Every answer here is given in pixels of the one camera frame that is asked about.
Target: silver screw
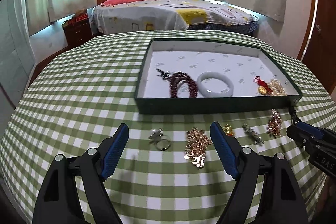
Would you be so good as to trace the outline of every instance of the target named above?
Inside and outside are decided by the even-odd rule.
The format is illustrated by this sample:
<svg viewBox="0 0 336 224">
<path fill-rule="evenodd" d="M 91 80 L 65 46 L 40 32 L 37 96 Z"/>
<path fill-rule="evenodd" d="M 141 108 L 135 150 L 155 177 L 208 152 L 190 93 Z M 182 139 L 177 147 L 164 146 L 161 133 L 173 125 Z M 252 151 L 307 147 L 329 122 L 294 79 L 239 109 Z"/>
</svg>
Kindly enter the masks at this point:
<svg viewBox="0 0 336 224">
<path fill-rule="evenodd" d="M 63 159 L 63 155 L 62 154 L 58 154 L 58 155 L 56 155 L 56 157 L 55 157 L 55 160 L 56 161 L 61 161 Z"/>
<path fill-rule="evenodd" d="M 95 153 L 97 152 L 97 149 L 95 149 L 95 148 L 90 148 L 89 150 L 88 150 L 88 154 L 89 155 L 94 155 Z"/>
<path fill-rule="evenodd" d="M 277 153 L 277 158 L 279 160 L 283 160 L 285 158 L 285 156 L 283 155 L 283 153 Z"/>
<path fill-rule="evenodd" d="M 252 152 L 252 150 L 251 150 L 250 148 L 248 148 L 248 147 L 244 147 L 244 148 L 243 148 L 243 152 L 244 152 L 245 154 L 250 154 L 250 153 Z"/>
</svg>

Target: white bangle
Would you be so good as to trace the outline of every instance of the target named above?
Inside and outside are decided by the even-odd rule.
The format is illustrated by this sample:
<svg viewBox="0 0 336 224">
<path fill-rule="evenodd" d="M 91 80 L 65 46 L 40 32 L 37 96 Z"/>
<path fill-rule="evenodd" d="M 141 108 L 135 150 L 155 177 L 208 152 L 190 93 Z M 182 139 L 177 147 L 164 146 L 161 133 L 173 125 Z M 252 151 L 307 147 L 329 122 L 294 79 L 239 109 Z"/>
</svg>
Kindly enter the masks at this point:
<svg viewBox="0 0 336 224">
<path fill-rule="evenodd" d="M 223 81 L 224 83 L 227 84 L 229 90 L 224 91 L 224 92 L 214 92 L 211 90 L 208 90 L 203 84 L 202 81 L 205 79 L 218 79 Z M 200 76 L 197 78 L 197 87 L 199 92 L 204 96 L 204 97 L 231 97 L 233 95 L 233 83 L 232 81 L 225 75 L 222 75 L 218 72 L 214 71 L 208 71 L 202 73 Z"/>
</svg>

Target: gingham tablecloth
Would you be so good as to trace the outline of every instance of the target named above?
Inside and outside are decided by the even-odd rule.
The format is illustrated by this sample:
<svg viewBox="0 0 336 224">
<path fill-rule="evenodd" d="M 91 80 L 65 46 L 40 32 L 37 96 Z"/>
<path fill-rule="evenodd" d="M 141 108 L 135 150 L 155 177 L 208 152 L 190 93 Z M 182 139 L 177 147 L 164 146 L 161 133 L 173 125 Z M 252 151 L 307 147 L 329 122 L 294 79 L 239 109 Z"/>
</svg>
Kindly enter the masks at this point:
<svg viewBox="0 0 336 224">
<path fill-rule="evenodd" d="M 114 175 L 105 182 L 108 195 L 124 223 L 215 223 L 235 181 L 223 170 L 213 145 L 205 167 L 184 159 L 185 132 L 206 130 L 213 121 L 233 126 L 242 146 L 289 160 L 311 216 L 326 176 L 308 163 L 308 154 L 286 136 L 290 116 L 279 110 L 282 137 L 266 133 L 270 111 L 211 115 L 140 115 L 133 100 L 137 75 L 153 38 L 204 38 L 263 47 L 297 83 L 304 96 L 298 116 L 315 126 L 335 129 L 336 107 L 316 77 L 299 60 L 289 58 L 253 37 L 222 31 L 148 31 L 96 37 L 56 57 L 24 94 L 1 143 L 1 169 L 14 197 L 31 220 L 43 178 L 55 155 L 79 156 L 114 134 L 120 123 L 130 128 L 129 141 Z M 262 136 L 253 145 L 242 124 Z M 173 141 L 167 151 L 148 143 L 153 128 L 163 128 Z M 94 223 L 83 183 L 76 178 L 85 218 Z M 262 190 L 259 176 L 247 222 L 256 215 Z"/>
</svg>

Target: blue gripper pad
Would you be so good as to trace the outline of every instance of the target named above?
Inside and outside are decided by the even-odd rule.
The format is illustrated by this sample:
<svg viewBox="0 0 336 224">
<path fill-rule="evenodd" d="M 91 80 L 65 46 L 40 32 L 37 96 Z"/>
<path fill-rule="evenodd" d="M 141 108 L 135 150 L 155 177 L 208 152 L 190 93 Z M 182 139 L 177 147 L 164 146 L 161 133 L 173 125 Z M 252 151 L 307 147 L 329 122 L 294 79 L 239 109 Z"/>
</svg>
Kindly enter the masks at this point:
<svg viewBox="0 0 336 224">
<path fill-rule="evenodd" d="M 318 140 L 321 140 L 323 138 L 323 133 L 321 132 L 321 130 L 310 124 L 307 124 L 305 122 L 298 122 L 296 124 L 296 127 L 307 132 L 310 135 L 313 135 Z"/>
<path fill-rule="evenodd" d="M 239 171 L 237 169 L 236 157 L 233 154 L 229 144 L 224 139 L 221 130 L 214 122 L 210 126 L 210 137 L 222 162 L 225 172 L 231 175 L 233 179 L 237 179 L 239 176 Z"/>
<path fill-rule="evenodd" d="M 103 170 L 101 172 L 101 176 L 104 178 L 104 180 L 107 180 L 108 177 L 113 175 L 120 156 L 125 149 L 128 136 L 128 127 L 124 125 L 104 158 Z"/>
</svg>

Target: wooden nightstand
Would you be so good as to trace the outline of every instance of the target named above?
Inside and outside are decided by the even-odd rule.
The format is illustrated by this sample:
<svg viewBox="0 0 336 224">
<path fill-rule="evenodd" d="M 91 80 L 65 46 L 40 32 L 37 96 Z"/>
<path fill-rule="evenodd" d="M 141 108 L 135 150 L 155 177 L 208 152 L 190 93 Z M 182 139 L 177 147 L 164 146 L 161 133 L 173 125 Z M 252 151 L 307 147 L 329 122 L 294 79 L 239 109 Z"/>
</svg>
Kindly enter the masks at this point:
<svg viewBox="0 0 336 224">
<path fill-rule="evenodd" d="M 93 38 L 89 19 L 79 21 L 74 25 L 63 27 L 63 30 L 69 49 L 83 45 L 85 42 L 88 42 Z"/>
</svg>

